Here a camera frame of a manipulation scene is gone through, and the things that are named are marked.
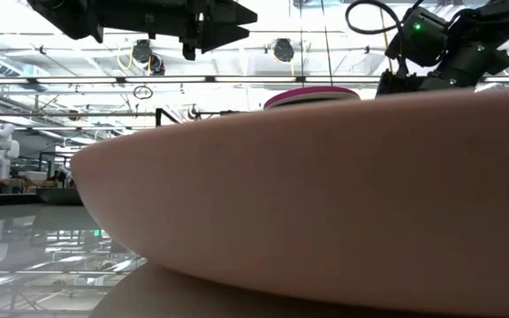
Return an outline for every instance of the cable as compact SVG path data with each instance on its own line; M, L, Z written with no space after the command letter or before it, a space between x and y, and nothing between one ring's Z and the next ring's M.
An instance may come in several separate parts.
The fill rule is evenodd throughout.
M422 1L423 0L418 0L414 4L414 7L416 5L419 5ZM392 18L394 20L394 22L396 22L396 24L393 26L388 26L388 27L381 28L378 30L363 30L356 26L353 26L351 24L351 21L349 20L349 13L351 13L352 9L354 9L356 6L361 5L361 4L371 4L371 5L374 5L380 9L384 10L390 16L390 18ZM377 0L357 0L357 1L353 2L352 4L350 4L348 6L348 8L346 8L345 21L346 21L346 24L349 27L349 29L351 29L352 31L354 31L358 34L374 35L374 34L385 33L385 32L391 31L393 29L398 29L398 35L399 35L398 36L398 38L399 38L399 69L398 69L398 73L401 73L401 72L407 73L406 50L404 49L404 28L402 27L402 24L401 24L400 20L398 19L396 12L394 12L394 10L392 8L390 8L388 5L383 4Z
M327 19L325 18L325 6L322 0L322 14L323 14L323 30L325 31L325 47L327 48L327 63L329 66L329 79L333 86L333 71L331 70L331 54L329 50L329 36L327 36Z
M414 5L412 5L412 10L417 9L417 7L419 7L419 6L420 6L420 4L422 4L422 2L423 2L423 0L417 0L417 1L415 2L415 4L414 4Z
M384 11L382 11L382 9L380 9L380 8L378 8L378 10L380 11L380 21L382 22L382 27L386 27L386 23L384 22ZM388 49L388 34L384 33L383 38L384 38L384 50L387 50ZM390 70L390 72L394 72L391 59L388 59L388 69Z
M133 90L133 96L140 100L147 100L150 97L152 97L153 94L154 93L153 93L152 89L150 89L150 87L148 87L146 85L137 86Z
M128 66L124 66L123 63L121 63L121 56L118 55L117 56L117 64L119 64L119 66L123 69L123 70L128 70L131 68L131 66L133 66L133 50L134 50L134 45L131 47L131 53L129 53L129 65Z
M150 75L152 72L150 71L150 66L152 65L152 56L148 57L148 75Z

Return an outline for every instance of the metal rod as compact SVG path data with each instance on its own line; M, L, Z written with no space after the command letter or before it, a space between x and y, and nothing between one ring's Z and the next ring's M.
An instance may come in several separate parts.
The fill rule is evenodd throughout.
M148 117L154 116L154 112L141 112L141 113L76 113L76 114L66 114L66 113L46 113L46 114L19 114L19 113L0 113L0 116L7 117Z
M0 78L0 85L29 85L29 84L56 84L56 85L89 85L100 84L105 86L129 84L129 85L153 85L153 84L186 84L186 83L262 83L262 84L292 84L302 82L315 82L323 76L94 76L94 77L45 77L45 78ZM333 77L339 83L378 83L379 76L338 76Z
M0 285L0 291L55 291L55 290L90 290L90 291L109 291L114 286L72 286L72 285Z
M19 107L23 110L34 110L30 108L29 106L26 106L24 103L13 101L10 98L5 98L4 96L0 95L0 102L9 105L10 107Z
M39 110L44 110L47 106L49 106L52 102L54 102L55 100L58 99L58 97L60 97L60 95L56 95L56 97L54 97L53 99L51 99L49 102L45 103L44 105L42 105L42 107L39 109Z
M299 33L300 31L292 31L292 30L250 30L249 31L251 34L254 34L254 33L258 33L258 34L274 34L274 33L279 33L279 34L289 34L289 33L293 33L293 34L297 34ZM317 33L317 34L322 34L323 33L323 30L307 30L307 31L304 31L304 33ZM329 31L329 33L339 33L339 34L346 34L346 31L344 30L335 30L335 31ZM123 36L128 36L128 35L148 35L146 33L141 33L141 32L104 32L103 33L104 35L123 35ZM0 32L0 35L13 35L13 36L22 36L22 35L32 35L32 36L56 36L55 33L42 33L42 32L24 32L24 33L21 33L21 34L16 34L16 33L10 33L10 32ZM26 50L26 49L0 49L0 51L4 51L4 52L13 52L14 50Z
M52 165L53 164L54 163L52 162L52 160L49 160L49 166L48 166L48 168L46 170L46 179L49 179L49 178L52 177L52 173L53 173L53 170L54 170L54 169L52 169Z
M70 316L70 315L89 315L91 314L91 310L3 310L0 309L0 314L4 314L5 316L15 316L17 314L52 314L52 315L64 315L64 316Z
M220 114L220 113L223 113L223 115L225 115L225 113L227 113L229 111L221 111L221 112L217 112L217 114ZM36 126L36 129L32 129L32 127L15 127L15 131L29 131L29 132L40 132L40 131L44 131L44 132L48 132L48 131L56 131L56 132L64 132L64 131L67 131L67 132L71 132L71 131L93 131L93 132L111 132L111 131L127 131L127 130L135 130L135 131L140 131L140 130L148 130L148 129L153 129L155 127L153 126L104 126L104 127L101 127L101 126Z
M56 65L60 66L62 69L64 69L65 71L69 72L71 75L73 76L78 76L78 74L76 74L75 72L72 72L69 68L67 68L66 66L60 64L60 62L58 62L57 60L55 60L54 58L52 57L49 57L48 55L46 54L42 54L44 57L48 58L50 61L54 62Z
M39 154L39 170L42 171L42 153Z
M68 251L68 250L63 250L63 251L54 251L52 252L53 254L87 254L87 251ZM92 251L92 252L89 252L90 254L110 254L110 251Z
M163 115L166 116L174 124L179 124L180 123L176 118L174 118L174 116L172 114L170 114L166 110L164 110L162 108L157 108L156 112L155 112L155 126L156 127L159 127L159 126L162 125L162 117L163 117Z
M337 73L337 71L338 71L339 67L341 67L341 65L343 65L343 63L344 63L344 62L345 62L345 60L346 60L346 57L348 57L348 56L347 56L347 55L345 55L343 58L341 58L341 62L339 62L339 64L337 64L337 67L335 68L335 71L333 71L332 76L334 76L334 75Z
M22 292L20 291L15 291L22 299L25 300L25 302L30 306L32 307L34 310L39 310L39 308L36 307L36 304L34 304L31 300L29 300L27 298L27 296L23 295Z
M57 274L66 274L66 275L128 275L130 271L92 271L92 270L18 270L18 271L9 271L9 270L0 270L0 274L48 274L48 275L57 275Z

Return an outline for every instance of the ceiling pipe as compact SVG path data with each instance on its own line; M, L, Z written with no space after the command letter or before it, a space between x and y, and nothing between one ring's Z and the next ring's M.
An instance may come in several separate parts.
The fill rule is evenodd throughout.
M36 109L33 108L33 107L29 107L21 102L17 102L17 101L13 101L12 99L9 99L9 98L5 98L3 96L0 95L0 106L5 106L7 108L11 108L11 109L21 109L21 110L27 110L29 111L29 113L20 113L20 112L13 112L10 114L3 114L3 113L0 113L0 116L9 116L9 117L45 117L45 116L36 116L37 114L33 114L32 112L36 112ZM66 113L62 113L64 115L67 115L67 116L64 116L64 117L71 117L72 114L66 114ZM54 118L48 118L47 119L48 121L52 122L53 124L55 125L62 125L62 126L65 126L65 123L63 121L60 121L60 120L57 120L57 119L54 119Z
M174 58L182 58L182 52L181 49L166 49L166 48L151 48L156 54L164 57L174 57ZM329 52L350 52L350 51L356 51L361 50L362 52L365 51L365 47L355 47L355 48L332 48L329 49ZM100 58L100 57L119 57L119 56L128 56L131 53L131 49L121 49L121 50L109 50L109 49L86 49L82 51L72 51L70 49L45 49L46 54L50 55L52 57L82 57L82 58ZM214 49L211 51L207 57L236 57L237 53L240 51L240 49ZM263 54L265 52L264 47L257 47L257 48L244 48L244 53L248 55L254 55L254 54ZM304 54L309 53L326 53L326 48L315 48L312 47L311 52L304 52ZM378 54L384 54L384 48L370 48L371 53L378 53ZM38 55L38 50L33 49L25 49L25 50L19 50L19 51L11 51L9 53L6 53L5 55L8 57L26 57L26 56L32 56L32 55Z
M181 89L179 88L173 88L173 89L166 89L163 87L149 87L153 93L159 93L159 94L168 94L168 93L178 93L182 94ZM134 87L104 87L104 88L98 88L98 89L84 89L84 88L51 88L48 91L44 92L34 92L32 90L9 90L6 91L5 94L9 96L16 96L16 95L131 95L134 92Z
M7 57L4 57L0 54L0 76L3 77L39 77L39 76L49 76L48 72L45 72L41 68L31 65L25 64L17 61L12 61ZM33 86L38 91L42 91L46 89L45 86L38 85Z
M47 113L47 114L21 114L21 113L0 113L0 116L7 117L151 117L154 112L103 112L103 113L78 113L78 114L65 114L65 113ZM65 129L77 129L78 126L64 126Z
M434 8L434 11L441 11L444 7L437 7ZM308 34L320 34L323 31L312 31L312 32L304 32ZM300 35L300 31L276 31L276 32L270 32L270 31L251 31L251 34L258 34L258 33L276 33L276 34L292 34L292 36ZM328 31L328 34L346 34L346 31ZM166 49L166 50L174 50L180 53L181 55L181 49L180 48L166 48L166 47L152 47L154 50L160 50L160 49ZM246 49L263 49L263 47L260 48L246 48ZM508 49L509 50L509 41L505 42L500 46L500 49ZM71 48L48 48L45 47L45 50L47 53L49 53L53 57L116 57L116 56L122 56L122 55L128 55L131 51L131 46L122 47L120 48L120 51L117 49L82 49L81 52L72 52ZM237 50L235 49L215 49L215 52L218 51L226 51L226 50ZM36 55L38 53L38 49L0 49L1 54L5 54L7 57L23 57L23 56L30 56L30 55Z

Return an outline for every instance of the ceiling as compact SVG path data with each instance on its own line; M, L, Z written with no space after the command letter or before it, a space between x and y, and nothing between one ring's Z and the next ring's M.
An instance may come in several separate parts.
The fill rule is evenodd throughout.
M345 22L345 0L239 0L258 13L258 22L245 26L248 38L230 43L196 61L186 61L177 38L158 35L152 41L154 52L162 57L167 76L232 75L232 76L363 76L379 75L390 67L384 48L393 36L361 35L348 30ZM391 0L390 7L402 17L412 4L409 0ZM449 19L461 8L481 5L480 0L454 2L425 1L422 6ZM363 5L351 14L352 23L364 29L392 25L378 8ZM0 0L0 59L13 65L29 65L26 76L143 76L144 70L130 62L135 41L146 34L106 29L104 43L93 38L73 41L47 20L34 12L25 0ZM278 38L291 40L295 53L291 63L279 62L272 55ZM503 48L508 49L509 42ZM411 72L426 73L428 68L409 65ZM374 98L374 86L344 85L355 89L362 99ZM45 105L48 112L127 112L154 111L163 107L185 119L191 105L202 110L258 110L271 96L293 86L247 83L162 84L154 87L154 95L146 101L135 98L134 86L78 84L50 85L43 92L20 86L0 86L0 95L34 109ZM2 108L3 111L14 108ZM154 125L153 117L92 117L72 122L53 119L46 125ZM107 138L109 134L95 134ZM36 150L33 145L29 150Z

